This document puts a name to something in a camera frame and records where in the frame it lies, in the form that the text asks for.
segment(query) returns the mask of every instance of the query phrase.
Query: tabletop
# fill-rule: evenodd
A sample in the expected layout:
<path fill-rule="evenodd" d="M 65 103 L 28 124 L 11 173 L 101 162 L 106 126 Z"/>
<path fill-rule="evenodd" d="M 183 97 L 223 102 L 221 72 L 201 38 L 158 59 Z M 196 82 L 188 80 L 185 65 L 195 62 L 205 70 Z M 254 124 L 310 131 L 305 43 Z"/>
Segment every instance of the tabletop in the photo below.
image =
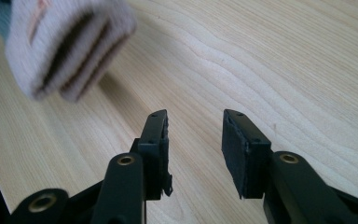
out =
<path fill-rule="evenodd" d="M 272 150 L 304 157 L 358 197 L 358 1 L 129 0 L 137 31 L 78 103 L 22 94 L 0 38 L 0 188 L 10 211 L 46 188 L 74 195 L 167 109 L 173 194 L 149 223 L 266 223 L 221 152 L 223 111 Z"/>

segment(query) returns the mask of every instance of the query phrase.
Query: black object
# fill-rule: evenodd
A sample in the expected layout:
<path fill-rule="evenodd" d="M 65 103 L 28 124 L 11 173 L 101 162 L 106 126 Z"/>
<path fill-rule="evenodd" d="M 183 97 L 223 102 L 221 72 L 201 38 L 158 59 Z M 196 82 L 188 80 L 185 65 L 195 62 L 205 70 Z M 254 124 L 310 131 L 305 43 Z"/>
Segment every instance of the black object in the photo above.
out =
<path fill-rule="evenodd" d="M 151 114 L 130 153 L 115 156 L 103 181 L 69 198 L 62 189 L 43 189 L 29 196 L 9 215 L 0 192 L 0 224 L 4 223 L 146 223 L 147 200 L 172 193 L 168 172 L 166 110 Z"/>
<path fill-rule="evenodd" d="M 358 223 L 358 199 L 328 187 L 305 159 L 279 151 L 240 112 L 225 110 L 222 151 L 240 197 L 261 199 L 268 223 Z"/>

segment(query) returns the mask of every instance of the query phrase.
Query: wooden table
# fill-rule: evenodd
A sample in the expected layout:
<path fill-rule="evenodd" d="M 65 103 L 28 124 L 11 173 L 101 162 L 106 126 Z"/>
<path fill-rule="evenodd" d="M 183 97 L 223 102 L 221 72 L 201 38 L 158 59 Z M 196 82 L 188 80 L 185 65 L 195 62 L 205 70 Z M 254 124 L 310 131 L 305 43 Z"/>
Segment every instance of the wooden table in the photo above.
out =
<path fill-rule="evenodd" d="M 358 197 L 358 1 L 130 3 L 136 34 L 78 104 L 26 98 L 0 39 L 0 188 L 10 210 L 40 189 L 74 195 L 103 179 L 163 108 L 174 193 L 148 204 L 149 223 L 267 222 L 226 168 L 225 108 Z"/>

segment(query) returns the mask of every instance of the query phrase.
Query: folded towel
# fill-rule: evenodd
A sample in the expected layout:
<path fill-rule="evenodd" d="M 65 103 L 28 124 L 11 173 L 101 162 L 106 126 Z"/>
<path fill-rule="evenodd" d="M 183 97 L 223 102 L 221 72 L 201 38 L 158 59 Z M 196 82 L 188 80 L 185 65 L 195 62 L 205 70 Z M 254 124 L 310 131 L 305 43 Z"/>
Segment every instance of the folded towel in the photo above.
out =
<path fill-rule="evenodd" d="M 77 101 L 134 32 L 125 0 L 13 0 L 6 56 L 22 91 Z"/>

